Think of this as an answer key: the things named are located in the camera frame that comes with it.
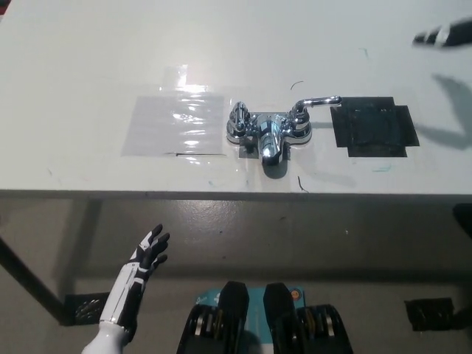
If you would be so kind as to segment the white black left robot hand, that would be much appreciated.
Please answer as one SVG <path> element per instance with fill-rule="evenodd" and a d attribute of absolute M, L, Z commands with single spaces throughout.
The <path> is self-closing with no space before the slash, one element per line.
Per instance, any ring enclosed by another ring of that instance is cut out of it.
<path fill-rule="evenodd" d="M 149 231 L 121 268 L 100 316 L 101 322 L 118 325 L 128 332 L 136 329 L 148 280 L 167 261 L 164 252 L 170 235 L 162 230 L 163 226 L 159 224 Z"/>

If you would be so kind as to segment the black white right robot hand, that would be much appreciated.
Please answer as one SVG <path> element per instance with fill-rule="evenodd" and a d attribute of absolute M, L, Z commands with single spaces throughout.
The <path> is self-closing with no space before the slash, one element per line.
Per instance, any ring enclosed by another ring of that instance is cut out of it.
<path fill-rule="evenodd" d="M 469 46 L 471 45 L 471 17 L 420 32 L 414 36 L 412 44 L 440 49 Z"/>

